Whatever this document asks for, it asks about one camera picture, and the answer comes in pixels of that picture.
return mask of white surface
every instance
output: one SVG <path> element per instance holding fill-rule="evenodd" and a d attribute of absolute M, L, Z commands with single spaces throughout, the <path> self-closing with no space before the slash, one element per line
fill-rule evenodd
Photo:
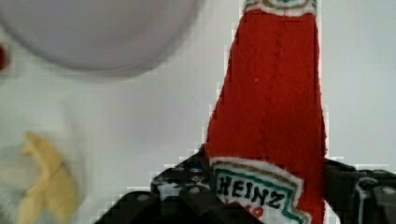
<path fill-rule="evenodd" d="M 120 194 L 148 187 L 166 164 L 179 163 L 205 140 L 242 4 L 204 1 L 172 48 L 145 68 L 118 73 L 127 76 L 62 69 L 0 34 L 13 53 L 10 74 L 0 83 L 0 135 L 20 139 L 5 120 L 59 133 L 72 122 L 64 118 L 74 120 L 89 168 L 78 223 L 93 223 Z M 393 1 L 336 0 L 321 9 L 330 156 L 348 164 L 385 164 L 375 168 L 390 171 L 396 171 L 395 7 Z M 64 116 L 65 108 L 73 116 Z"/>
<path fill-rule="evenodd" d="M 12 148 L 14 152 L 21 152 L 20 148 Z M 40 176 L 39 166 L 32 158 L 22 154 L 0 160 L 0 182 L 15 190 L 24 192 L 32 187 Z"/>
<path fill-rule="evenodd" d="M 2 0 L 0 21 L 26 47 L 72 68 L 108 71 L 153 58 L 195 0 Z"/>

